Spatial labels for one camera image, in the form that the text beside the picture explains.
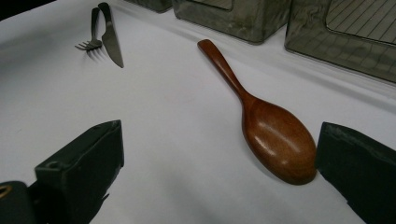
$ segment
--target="storage bin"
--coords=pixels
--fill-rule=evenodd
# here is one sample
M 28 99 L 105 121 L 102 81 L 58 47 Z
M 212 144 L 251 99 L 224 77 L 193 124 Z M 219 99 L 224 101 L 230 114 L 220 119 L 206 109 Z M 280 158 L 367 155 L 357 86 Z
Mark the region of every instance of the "storage bin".
M 178 19 L 260 44 L 286 24 L 290 0 L 173 0 Z
M 146 7 L 158 13 L 163 13 L 172 7 L 172 0 L 126 0 L 137 4 L 141 7 Z
M 395 0 L 292 0 L 285 48 L 396 83 Z

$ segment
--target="fork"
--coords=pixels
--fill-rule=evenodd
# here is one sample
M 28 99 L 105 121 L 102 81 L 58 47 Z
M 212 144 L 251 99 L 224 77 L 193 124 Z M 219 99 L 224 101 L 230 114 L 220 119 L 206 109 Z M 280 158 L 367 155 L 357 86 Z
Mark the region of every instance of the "fork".
M 102 47 L 102 41 L 96 39 L 96 23 L 99 15 L 99 7 L 95 7 L 92 9 L 92 17 L 91 17 L 91 35 L 92 39 L 88 42 L 82 42 L 83 44 L 78 44 L 75 46 L 76 49 L 79 50 L 92 50 L 92 49 L 99 49 Z

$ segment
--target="metal knife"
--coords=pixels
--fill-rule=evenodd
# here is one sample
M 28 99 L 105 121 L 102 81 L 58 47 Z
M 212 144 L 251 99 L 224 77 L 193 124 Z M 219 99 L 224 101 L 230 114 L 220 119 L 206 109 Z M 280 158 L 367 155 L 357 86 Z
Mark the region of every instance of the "metal knife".
M 108 56 L 110 56 L 111 60 L 118 65 L 119 67 L 123 67 L 123 61 L 121 56 L 121 50 L 119 41 L 117 40 L 116 31 L 114 30 L 113 20 L 111 19 L 111 11 L 108 3 L 103 2 L 98 5 L 105 15 L 106 21 L 106 31 L 102 35 L 102 41 L 107 50 Z

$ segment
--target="brown wooden spoon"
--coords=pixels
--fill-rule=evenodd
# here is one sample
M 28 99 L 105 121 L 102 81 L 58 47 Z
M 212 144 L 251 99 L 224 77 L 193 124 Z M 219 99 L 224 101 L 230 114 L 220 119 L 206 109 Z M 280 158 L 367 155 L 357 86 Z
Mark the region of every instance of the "brown wooden spoon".
M 314 165 L 316 145 L 305 126 L 286 109 L 248 93 L 210 40 L 201 40 L 198 47 L 241 100 L 243 133 L 259 161 L 292 185 L 313 180 L 317 172 Z

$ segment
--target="white tablecloth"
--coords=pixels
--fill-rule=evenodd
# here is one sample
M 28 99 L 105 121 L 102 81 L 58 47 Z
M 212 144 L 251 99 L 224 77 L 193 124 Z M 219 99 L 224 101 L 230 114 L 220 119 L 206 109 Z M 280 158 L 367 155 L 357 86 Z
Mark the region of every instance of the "white tablecloth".
M 237 96 L 196 44 L 211 39 L 252 94 L 280 105 L 316 142 L 323 121 L 396 148 L 396 88 L 285 51 L 286 27 L 252 46 L 122 0 L 112 9 L 124 68 L 91 37 L 101 1 L 58 0 L 0 21 L 0 182 L 92 126 L 120 119 L 125 166 L 92 223 L 358 224 L 320 174 L 286 184 L 252 155 Z M 99 36 L 105 30 L 99 20 Z

